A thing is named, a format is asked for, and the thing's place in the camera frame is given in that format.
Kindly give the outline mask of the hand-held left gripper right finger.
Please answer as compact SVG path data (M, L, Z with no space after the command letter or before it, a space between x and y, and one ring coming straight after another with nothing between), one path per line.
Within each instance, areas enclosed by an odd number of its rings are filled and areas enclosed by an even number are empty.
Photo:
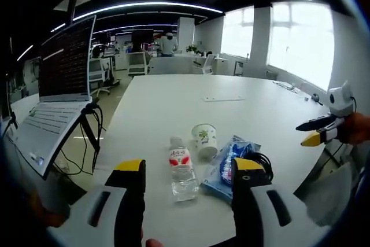
M232 162L232 211L236 246L313 246L317 226L306 205L275 186L259 163Z

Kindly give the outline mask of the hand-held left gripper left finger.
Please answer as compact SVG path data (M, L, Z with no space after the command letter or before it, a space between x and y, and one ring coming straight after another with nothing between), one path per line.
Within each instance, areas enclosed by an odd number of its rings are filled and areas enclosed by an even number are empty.
M123 161L48 232L58 246L141 246L145 189L145 160Z

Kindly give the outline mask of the person's right hand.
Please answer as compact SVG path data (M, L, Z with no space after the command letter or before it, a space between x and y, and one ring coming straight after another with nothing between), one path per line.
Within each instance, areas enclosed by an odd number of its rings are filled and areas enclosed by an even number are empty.
M337 139L342 143L357 145L369 140L370 118L354 112L338 127Z

